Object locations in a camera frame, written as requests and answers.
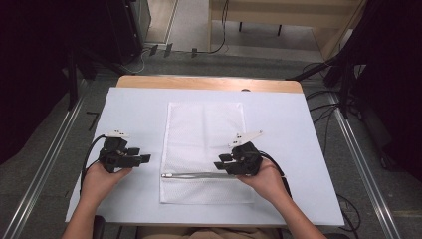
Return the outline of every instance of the person's right hand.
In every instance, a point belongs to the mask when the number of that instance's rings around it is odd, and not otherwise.
[[[237,175],[239,180],[254,188],[267,201],[273,203],[285,196],[289,196],[277,168],[271,161],[264,158],[260,170],[255,176]]]

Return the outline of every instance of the black cable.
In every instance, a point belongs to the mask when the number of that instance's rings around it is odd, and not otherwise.
[[[315,119],[314,121],[313,121],[313,123],[314,124],[316,124],[317,122],[319,122],[320,120],[323,120],[323,119],[325,119],[325,118],[327,118],[329,115],[326,115],[326,113],[327,112],[329,112],[330,110],[332,110],[332,109],[337,109],[338,108],[338,106],[333,106],[333,107],[330,107],[330,108],[328,108],[326,111],[324,111],[322,114],[320,114],[319,115],[319,118],[318,119]]]
[[[93,147],[94,147],[94,145],[96,145],[96,143],[101,139],[101,138],[103,138],[103,137],[106,137],[104,134],[102,134],[102,135],[100,135],[100,136],[98,136],[94,141],[93,141],[93,143],[91,143],[91,145],[90,145],[90,148],[88,149],[88,152],[87,152],[87,155],[85,156],[85,159],[84,159],[84,163],[83,163],[83,165],[82,165],[82,170],[81,170],[81,188],[80,188],[80,194],[81,194],[81,191],[82,191],[82,185],[83,185],[83,183],[84,183],[84,179],[85,179],[85,176],[87,175],[87,162],[88,162],[88,158],[90,157],[90,154],[91,154],[91,151],[93,150]]]
[[[118,232],[117,232],[117,236],[115,237],[115,239],[120,239],[120,235],[121,235],[121,231],[123,230],[123,226],[119,226],[118,227]]]
[[[344,213],[343,210],[341,210],[341,214],[344,217],[344,219],[347,221],[348,225],[353,228],[353,224],[351,223],[350,218],[348,218],[348,216]],[[357,232],[355,229],[352,229],[349,232],[353,232],[354,238],[359,239],[359,236],[357,235]]]
[[[309,95],[306,97],[306,100],[308,101],[308,100],[310,100],[310,99],[312,99],[312,98],[314,98],[314,97],[316,97],[316,96],[318,96],[318,95],[322,95],[322,94],[326,94],[326,93],[334,93],[334,94],[338,94],[338,92],[335,92],[335,91],[330,91],[330,90],[318,91],[318,92],[314,92],[314,93],[309,94]]]
[[[220,47],[217,50],[214,50],[212,52],[196,52],[196,54],[214,54],[217,53],[221,50],[221,48],[223,48],[224,44],[226,43],[226,21],[227,21],[227,13],[229,11],[229,2],[230,0],[226,0],[226,2],[224,3],[224,7],[223,7],[223,13],[221,15],[221,25],[223,26],[223,42],[221,43]],[[157,49],[157,51],[162,51],[162,52],[166,52],[167,50],[161,50],[161,49]],[[170,51],[172,53],[187,53],[187,54],[192,54],[192,52],[187,52],[187,51]]]
[[[324,136],[324,141],[323,141],[323,151],[322,151],[322,155],[325,156],[325,151],[326,151],[326,140],[327,140],[327,136],[328,136],[328,126],[329,126],[329,120],[331,120],[331,116],[334,113],[336,107],[333,108],[331,110],[331,112],[328,115],[328,119],[326,120],[326,127],[325,127],[325,136]]]
[[[269,161],[271,161],[273,163],[273,165],[277,168],[277,171],[279,172],[280,176],[282,177],[282,181],[283,181],[283,184],[285,185],[286,191],[289,193],[290,197],[292,197],[288,181],[286,180],[286,176],[283,173],[282,169],[279,167],[279,164],[271,156],[269,156],[266,152],[259,150],[259,153],[260,153],[261,156],[263,156],[263,157],[267,158]]]
[[[356,214],[357,214],[357,226],[353,226],[352,224],[351,224],[351,226],[350,226],[350,228],[351,228],[351,230],[357,230],[357,229],[359,229],[359,227],[360,227],[360,224],[361,224],[361,219],[360,219],[360,213],[359,213],[359,211],[357,210],[357,208],[353,205],[353,203],[351,203],[347,198],[345,198],[345,197],[343,197],[343,196],[341,196],[340,194],[338,194],[338,193],[336,193],[335,194],[337,197],[339,197],[339,198],[341,198],[341,199],[343,199],[344,201],[346,201],[353,209],[354,209],[354,211],[356,212]],[[348,232],[351,232],[351,230],[349,230],[349,229],[346,229],[346,228],[342,228],[342,227],[339,227],[341,230],[344,230],[344,231],[348,231]]]
[[[322,109],[322,108],[326,108],[326,107],[337,107],[337,106],[339,106],[338,103],[336,103],[336,104],[322,105],[322,106],[319,106],[319,107],[315,107],[315,108],[310,109],[310,112],[313,112],[313,111],[316,111],[316,110],[319,110],[319,109]]]
[[[304,67],[302,68],[302,74],[305,72],[305,69],[306,69],[306,68],[308,68],[309,66],[311,66],[311,65],[319,65],[319,64],[321,64],[321,63],[309,63],[309,64],[307,64],[306,66],[304,66]],[[323,79],[325,78],[325,76],[322,74],[322,70],[321,70],[321,71],[319,71],[318,73],[319,73],[319,75],[320,75]]]
[[[205,53],[208,53],[208,54],[217,53],[218,51],[221,50],[221,48],[226,43],[226,20],[227,20],[228,11],[229,11],[229,0],[226,0],[226,3],[224,4],[224,7],[223,7],[223,14],[221,15],[221,25],[223,26],[223,42],[221,43],[220,47],[217,50],[212,51],[212,52],[205,52]]]

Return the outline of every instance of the table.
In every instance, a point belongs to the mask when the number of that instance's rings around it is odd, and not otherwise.
[[[212,21],[221,21],[226,0],[209,0],[208,51]],[[348,29],[360,20],[366,0],[230,0],[227,21],[313,27],[322,57],[335,55]]]
[[[251,92],[240,92],[243,89]],[[270,154],[281,166],[288,177],[294,200],[304,214],[315,225],[343,225],[338,202],[299,83],[168,76],[124,76],[119,79],[116,88],[109,90],[96,137],[107,131],[120,129],[131,135],[127,140],[128,147],[139,146],[141,153],[150,153],[152,157],[150,163],[135,168],[99,207],[98,215],[103,216],[105,221],[148,226],[286,225],[274,207],[258,194],[255,194],[255,202],[250,204],[159,203],[159,168],[167,105],[173,101],[243,103],[247,128],[259,127],[267,135],[254,140],[254,145]],[[280,109],[280,112],[275,111],[273,107]],[[262,117],[271,115],[271,117],[263,123],[262,119],[254,117],[256,114]],[[94,147],[89,162],[97,159],[101,147],[101,144]],[[77,182],[67,221],[70,220],[78,200]]]

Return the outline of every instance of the white table surface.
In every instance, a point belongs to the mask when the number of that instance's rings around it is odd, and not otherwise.
[[[141,154],[150,153],[152,157],[149,163],[134,168],[103,201],[97,215],[106,222],[161,226],[286,225],[275,208],[255,192],[255,202],[251,204],[159,203],[159,169],[169,102],[242,103],[246,130],[264,132],[253,144],[277,161],[288,178],[295,202],[308,219],[315,225],[343,225],[304,94],[126,88],[109,89],[96,137],[119,129],[130,134],[127,147],[140,147]],[[100,140],[89,164],[97,159],[102,147]],[[76,208],[79,190],[77,182],[66,221]]]

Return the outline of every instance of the hand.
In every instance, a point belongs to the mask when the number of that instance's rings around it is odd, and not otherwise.
[[[82,186],[81,201],[94,207],[98,207],[118,184],[122,178],[131,172],[131,168],[124,168],[118,172],[109,173],[103,166],[96,162],[90,169],[84,179]]]
[[[243,183],[254,188],[260,196],[271,203],[285,196],[290,197],[276,166],[266,158],[262,161],[257,175],[237,175],[236,177]]]

